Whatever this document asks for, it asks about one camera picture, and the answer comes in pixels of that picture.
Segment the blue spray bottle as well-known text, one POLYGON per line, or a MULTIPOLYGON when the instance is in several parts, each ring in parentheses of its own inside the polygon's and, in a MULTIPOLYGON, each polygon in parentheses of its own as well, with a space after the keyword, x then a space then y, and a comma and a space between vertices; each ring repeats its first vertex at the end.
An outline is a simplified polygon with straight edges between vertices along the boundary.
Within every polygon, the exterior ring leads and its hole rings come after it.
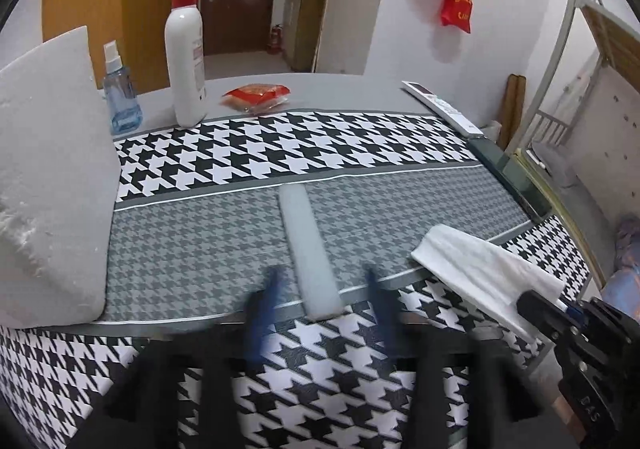
POLYGON ((122 63, 116 40, 103 46, 105 76, 103 92, 110 112, 113 136, 127 134, 140 127, 143 120, 137 93, 132 85, 130 72, 122 63))

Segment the white tissue cloth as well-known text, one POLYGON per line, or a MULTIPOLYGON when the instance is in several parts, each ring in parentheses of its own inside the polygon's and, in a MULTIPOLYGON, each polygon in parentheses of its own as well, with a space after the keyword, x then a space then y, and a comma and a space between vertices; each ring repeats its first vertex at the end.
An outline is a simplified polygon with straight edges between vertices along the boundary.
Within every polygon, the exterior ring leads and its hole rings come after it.
POLYGON ((585 273, 575 245, 554 217, 501 245, 435 224, 411 257, 468 304, 527 343, 540 333, 516 309, 527 291, 553 305, 577 292, 585 273))

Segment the white lotion pump bottle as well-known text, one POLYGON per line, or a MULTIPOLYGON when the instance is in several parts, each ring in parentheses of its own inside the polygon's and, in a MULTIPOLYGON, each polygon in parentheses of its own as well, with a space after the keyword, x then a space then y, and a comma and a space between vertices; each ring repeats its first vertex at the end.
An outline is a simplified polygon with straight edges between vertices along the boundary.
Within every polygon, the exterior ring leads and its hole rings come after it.
POLYGON ((171 0, 164 41, 177 123, 191 128, 206 117, 203 21, 198 0, 171 0))

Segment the metal bunk bed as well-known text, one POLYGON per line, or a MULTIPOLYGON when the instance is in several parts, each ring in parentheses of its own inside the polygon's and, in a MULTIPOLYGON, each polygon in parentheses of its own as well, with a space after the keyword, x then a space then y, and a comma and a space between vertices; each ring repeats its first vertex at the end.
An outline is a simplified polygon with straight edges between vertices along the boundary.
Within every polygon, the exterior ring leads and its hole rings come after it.
POLYGON ((626 0, 566 0, 540 83, 506 147, 560 206, 604 289, 615 232, 639 213, 639 22, 626 0), (580 180, 555 186, 534 142, 562 146, 580 180))

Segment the wooden boards against wall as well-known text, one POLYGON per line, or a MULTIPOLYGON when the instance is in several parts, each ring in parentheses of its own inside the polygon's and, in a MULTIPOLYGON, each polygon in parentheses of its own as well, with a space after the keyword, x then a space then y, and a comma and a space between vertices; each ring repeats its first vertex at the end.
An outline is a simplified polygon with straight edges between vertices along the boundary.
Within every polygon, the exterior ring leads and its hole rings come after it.
POLYGON ((505 150, 521 124, 526 95, 526 77, 511 74, 506 81, 498 122, 501 124, 498 147, 505 150))

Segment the black smartphone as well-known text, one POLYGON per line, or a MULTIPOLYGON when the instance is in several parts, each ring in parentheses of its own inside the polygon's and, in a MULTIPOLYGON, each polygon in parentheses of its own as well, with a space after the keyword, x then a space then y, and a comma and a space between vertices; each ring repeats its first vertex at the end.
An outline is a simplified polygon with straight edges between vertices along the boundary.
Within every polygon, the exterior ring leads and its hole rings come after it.
POLYGON ((471 138, 468 149, 501 183, 534 224, 540 224, 552 212, 552 206, 525 169, 486 138, 471 138))

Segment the grey pillow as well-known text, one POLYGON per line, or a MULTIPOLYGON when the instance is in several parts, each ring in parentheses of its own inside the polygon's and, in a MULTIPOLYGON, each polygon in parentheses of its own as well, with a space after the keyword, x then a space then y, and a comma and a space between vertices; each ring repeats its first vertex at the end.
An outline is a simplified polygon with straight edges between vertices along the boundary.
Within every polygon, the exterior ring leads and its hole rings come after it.
POLYGON ((534 142, 532 149, 536 157, 544 163, 544 167, 555 186, 561 189, 578 186, 580 180, 565 148, 551 146, 549 143, 534 142))

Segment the houndstooth table mat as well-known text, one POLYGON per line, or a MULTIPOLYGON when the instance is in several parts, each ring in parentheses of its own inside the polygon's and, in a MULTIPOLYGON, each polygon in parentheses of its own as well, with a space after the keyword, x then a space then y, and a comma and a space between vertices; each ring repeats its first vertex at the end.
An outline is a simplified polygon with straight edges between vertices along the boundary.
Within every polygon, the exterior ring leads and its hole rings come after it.
POLYGON ((491 327, 414 259, 431 227, 494 243, 576 299, 589 268, 564 222, 538 217, 466 141, 425 114, 288 111, 215 118, 114 143, 120 177, 105 307, 79 328, 1 331, 1 396, 27 439, 64 448, 155 339, 238 313, 278 279, 262 362, 235 379, 247 446, 388 448, 413 384, 390 366, 368 268, 433 327, 491 327))

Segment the red fire extinguisher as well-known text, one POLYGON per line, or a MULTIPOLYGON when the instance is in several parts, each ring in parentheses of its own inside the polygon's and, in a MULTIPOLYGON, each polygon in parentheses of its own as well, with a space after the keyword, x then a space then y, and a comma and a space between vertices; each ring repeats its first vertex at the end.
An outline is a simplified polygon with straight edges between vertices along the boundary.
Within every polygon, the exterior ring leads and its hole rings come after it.
POLYGON ((267 52, 269 54, 278 54, 282 47, 282 26, 280 24, 273 25, 269 34, 269 42, 267 52))

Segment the white foam box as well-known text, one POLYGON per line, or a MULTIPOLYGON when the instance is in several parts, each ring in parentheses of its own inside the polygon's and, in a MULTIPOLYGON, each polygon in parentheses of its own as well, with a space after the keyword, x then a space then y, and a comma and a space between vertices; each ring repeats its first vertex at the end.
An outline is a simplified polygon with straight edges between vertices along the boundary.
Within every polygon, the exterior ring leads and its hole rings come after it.
POLYGON ((85 27, 2 68, 2 325, 99 317, 119 175, 85 27))

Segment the white remote control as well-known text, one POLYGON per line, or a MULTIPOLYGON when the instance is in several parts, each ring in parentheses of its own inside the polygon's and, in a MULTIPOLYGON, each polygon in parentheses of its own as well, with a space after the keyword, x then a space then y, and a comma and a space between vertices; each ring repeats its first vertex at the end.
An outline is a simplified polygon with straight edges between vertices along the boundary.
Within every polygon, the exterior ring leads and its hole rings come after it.
POLYGON ((460 111, 454 108, 444 99, 440 99, 436 94, 432 94, 424 86, 419 83, 401 82, 402 88, 418 100, 425 108, 429 109, 437 116, 442 118, 455 131, 464 138, 483 138, 483 131, 468 120, 460 111))

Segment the red snack packet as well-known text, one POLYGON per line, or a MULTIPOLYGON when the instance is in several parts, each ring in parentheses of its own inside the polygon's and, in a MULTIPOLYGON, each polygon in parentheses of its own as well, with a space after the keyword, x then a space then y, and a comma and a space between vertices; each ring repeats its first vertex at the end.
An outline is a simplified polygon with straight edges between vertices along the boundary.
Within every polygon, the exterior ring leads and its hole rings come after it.
POLYGON ((291 91, 284 85, 250 84, 224 94, 221 104, 250 115, 265 114, 288 101, 291 91))

